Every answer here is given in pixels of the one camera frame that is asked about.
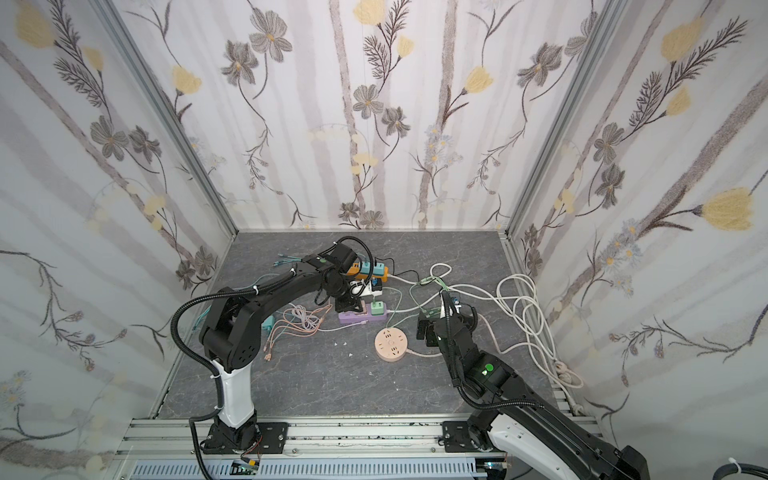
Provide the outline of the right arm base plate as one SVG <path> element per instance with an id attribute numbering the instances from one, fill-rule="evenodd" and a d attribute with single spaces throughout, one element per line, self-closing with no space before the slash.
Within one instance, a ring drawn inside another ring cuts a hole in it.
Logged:
<path id="1" fill-rule="evenodd" d="M 499 452 L 492 444 L 488 431 L 468 420 L 444 421 L 441 428 L 441 445 L 446 453 Z"/>

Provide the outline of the green charger plug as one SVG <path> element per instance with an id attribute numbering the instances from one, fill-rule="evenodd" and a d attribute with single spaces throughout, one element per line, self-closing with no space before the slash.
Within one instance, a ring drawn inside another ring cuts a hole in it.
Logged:
<path id="1" fill-rule="evenodd" d="M 370 303 L 370 312 L 373 316 L 382 316 L 387 313 L 386 304 L 383 301 L 373 301 Z"/>

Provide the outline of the pink round power strip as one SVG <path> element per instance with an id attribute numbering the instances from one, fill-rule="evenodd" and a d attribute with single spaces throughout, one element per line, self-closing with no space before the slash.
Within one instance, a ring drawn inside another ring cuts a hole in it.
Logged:
<path id="1" fill-rule="evenodd" d="M 401 360 L 408 350 L 406 334 L 396 327 L 380 330 L 374 340 L 374 348 L 377 356 L 389 363 Z"/>

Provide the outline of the purple power strip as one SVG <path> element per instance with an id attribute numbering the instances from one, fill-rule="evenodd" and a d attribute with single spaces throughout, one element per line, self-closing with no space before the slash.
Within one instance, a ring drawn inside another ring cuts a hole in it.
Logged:
<path id="1" fill-rule="evenodd" d="M 353 325 L 358 323 L 370 323 L 377 321 L 385 321 L 388 318 L 388 310 L 385 315 L 373 316 L 370 309 L 366 309 L 363 312 L 341 312 L 338 314 L 339 323 L 341 325 Z"/>

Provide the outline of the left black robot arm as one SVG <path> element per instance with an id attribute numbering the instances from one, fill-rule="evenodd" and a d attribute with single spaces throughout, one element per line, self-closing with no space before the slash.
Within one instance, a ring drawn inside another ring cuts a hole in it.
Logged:
<path id="1" fill-rule="evenodd" d="M 169 319 L 174 344 L 188 358 L 211 374 L 215 382 L 216 403 L 211 412 L 192 416 L 188 425 L 193 452 L 203 454 L 244 453 L 263 438 L 252 399 L 251 367 L 261 346 L 262 324 L 267 317 L 294 300 L 315 294 L 315 304 L 333 303 L 335 311 L 360 312 L 363 288 L 353 284 L 349 273 L 357 253 L 354 243 L 365 252 L 369 262 L 375 260 L 366 243 L 355 236 L 342 236 L 330 247 L 307 255 L 290 269 L 248 288 L 222 288 L 192 298 Z M 210 309 L 199 330 L 199 354 L 189 347 L 179 333 L 179 322 L 192 307 L 208 303 Z"/>

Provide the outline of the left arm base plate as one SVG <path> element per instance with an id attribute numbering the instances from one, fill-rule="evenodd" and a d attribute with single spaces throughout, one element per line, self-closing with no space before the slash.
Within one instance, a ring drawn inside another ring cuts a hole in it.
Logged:
<path id="1" fill-rule="evenodd" d="M 286 422 L 246 422 L 232 428 L 216 421 L 201 448 L 205 454 L 282 454 L 287 430 Z"/>

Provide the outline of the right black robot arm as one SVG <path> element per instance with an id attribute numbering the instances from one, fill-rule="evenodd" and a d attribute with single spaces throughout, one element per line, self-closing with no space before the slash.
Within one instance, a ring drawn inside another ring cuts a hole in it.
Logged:
<path id="1" fill-rule="evenodd" d="M 440 299 L 444 313 L 430 323 L 451 383 L 473 409 L 466 428 L 475 449 L 516 456 L 548 479 L 650 477 L 639 451 L 618 449 L 546 402 L 510 365 L 477 346 L 448 292 Z"/>

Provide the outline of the orange power strip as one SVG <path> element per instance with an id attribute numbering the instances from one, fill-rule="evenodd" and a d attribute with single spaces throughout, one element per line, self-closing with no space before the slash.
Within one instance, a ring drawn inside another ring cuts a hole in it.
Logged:
<path id="1" fill-rule="evenodd" d="M 346 275 L 352 277 L 355 280 L 365 280 L 368 276 L 380 280 L 381 282 L 387 282 L 389 277 L 388 267 L 381 262 L 377 262 L 374 266 L 368 261 L 355 262 Z"/>

